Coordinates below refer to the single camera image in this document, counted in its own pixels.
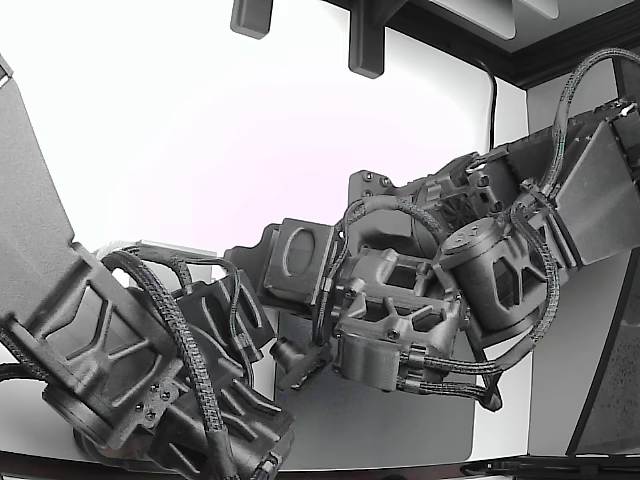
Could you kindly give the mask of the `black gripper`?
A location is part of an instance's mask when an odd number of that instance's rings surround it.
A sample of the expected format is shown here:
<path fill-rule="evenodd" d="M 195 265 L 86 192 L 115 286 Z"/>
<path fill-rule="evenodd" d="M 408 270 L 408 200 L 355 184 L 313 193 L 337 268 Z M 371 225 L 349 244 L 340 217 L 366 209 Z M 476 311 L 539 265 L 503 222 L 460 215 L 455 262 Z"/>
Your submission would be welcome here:
<path fill-rule="evenodd" d="M 333 237 L 333 226 L 286 218 L 273 250 L 268 225 L 255 246 L 232 247 L 223 258 L 245 272 L 258 295 L 265 287 L 279 299 L 315 305 Z"/>

